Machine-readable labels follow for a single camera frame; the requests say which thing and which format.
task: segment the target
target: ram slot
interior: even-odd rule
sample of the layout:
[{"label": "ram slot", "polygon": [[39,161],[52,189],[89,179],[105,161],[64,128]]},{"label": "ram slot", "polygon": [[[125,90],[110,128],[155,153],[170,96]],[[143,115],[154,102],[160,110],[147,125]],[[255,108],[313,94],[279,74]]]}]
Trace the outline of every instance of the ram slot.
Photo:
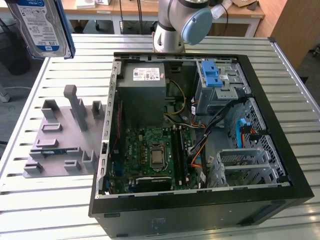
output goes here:
[{"label": "ram slot", "polygon": [[176,185],[182,185],[186,183],[185,174],[185,149],[183,145],[183,139],[181,130],[178,128],[171,129],[171,148],[174,165],[174,179]]}]

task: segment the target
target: motherboard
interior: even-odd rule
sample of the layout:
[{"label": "motherboard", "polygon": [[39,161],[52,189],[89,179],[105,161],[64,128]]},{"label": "motherboard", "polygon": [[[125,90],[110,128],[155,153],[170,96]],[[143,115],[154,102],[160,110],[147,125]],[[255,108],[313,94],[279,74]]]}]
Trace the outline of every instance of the motherboard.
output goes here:
[{"label": "motherboard", "polygon": [[189,173],[187,163],[191,145],[188,128],[127,128],[124,161],[115,162],[114,172],[128,182],[119,181],[124,186],[117,189],[123,193],[196,189],[196,173]]}]

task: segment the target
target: blue hard drive label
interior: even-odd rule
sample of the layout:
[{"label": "blue hard drive label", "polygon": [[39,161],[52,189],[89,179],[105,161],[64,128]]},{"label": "blue hard drive label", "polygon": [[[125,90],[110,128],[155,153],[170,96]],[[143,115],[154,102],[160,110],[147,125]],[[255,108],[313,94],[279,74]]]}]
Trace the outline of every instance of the blue hard drive label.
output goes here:
[{"label": "blue hard drive label", "polygon": [[53,25],[47,18],[44,1],[17,0],[17,7],[34,44],[42,51],[57,51],[59,42]]}]

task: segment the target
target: desk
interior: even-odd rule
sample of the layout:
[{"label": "desk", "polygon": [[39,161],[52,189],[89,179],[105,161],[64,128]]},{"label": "desk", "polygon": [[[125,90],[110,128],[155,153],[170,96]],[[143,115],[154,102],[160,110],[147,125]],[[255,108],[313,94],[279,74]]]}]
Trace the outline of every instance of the desk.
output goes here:
[{"label": "desk", "polygon": [[[119,0],[113,0],[114,7],[112,11],[112,21],[114,34],[121,34],[120,32],[120,3]],[[138,21],[138,6],[136,0],[122,0],[122,15],[123,20]],[[143,21],[158,21],[158,4],[155,2],[147,2],[141,0],[142,20]],[[253,37],[258,28],[261,19],[265,17],[264,12],[259,6],[255,11],[247,9],[247,7],[237,7],[232,4],[227,10],[229,24],[248,24],[245,37]],[[213,23],[225,24],[227,22],[227,15],[223,14],[217,20],[212,19]]]},{"label": "desk", "polygon": [[[85,105],[107,103],[114,52],[151,52],[150,35],[73,34],[74,59],[46,58],[0,161],[0,234],[4,239],[107,240],[88,217],[93,176],[24,178],[45,99],[69,106],[64,87],[75,84]],[[187,53],[243,54],[249,60],[315,195],[258,226],[150,236],[179,240],[319,240],[320,110],[276,44],[266,38],[206,37]]]},{"label": "desk", "polygon": [[[112,0],[110,5],[99,5],[95,8],[76,9],[76,0],[62,0],[63,8],[67,19],[75,20],[112,20],[114,34],[121,34],[120,31],[120,4],[119,0]],[[158,20],[158,4],[141,0],[142,20]],[[122,14],[125,21],[138,21],[138,6],[136,0],[122,0]],[[253,37],[258,24],[265,14],[259,6],[255,11],[246,7],[231,5],[228,9],[229,24],[248,24],[245,37]],[[11,18],[11,13],[4,0],[0,0],[0,18]],[[213,23],[225,24],[227,15],[223,14],[219,19],[212,20]]]},{"label": "desk", "polygon": [[[115,0],[110,5],[96,4],[95,8],[76,8],[76,0],[61,0],[64,13],[70,20],[112,20]],[[0,0],[0,18],[12,18],[4,0]]]}]

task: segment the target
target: open computer tower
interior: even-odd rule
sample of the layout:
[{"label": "open computer tower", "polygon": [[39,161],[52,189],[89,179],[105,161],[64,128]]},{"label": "open computer tower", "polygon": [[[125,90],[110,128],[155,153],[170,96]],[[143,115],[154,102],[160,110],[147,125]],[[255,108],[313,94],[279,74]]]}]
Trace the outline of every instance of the open computer tower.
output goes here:
[{"label": "open computer tower", "polygon": [[313,196],[247,56],[114,54],[89,206],[109,237],[258,225]]}]

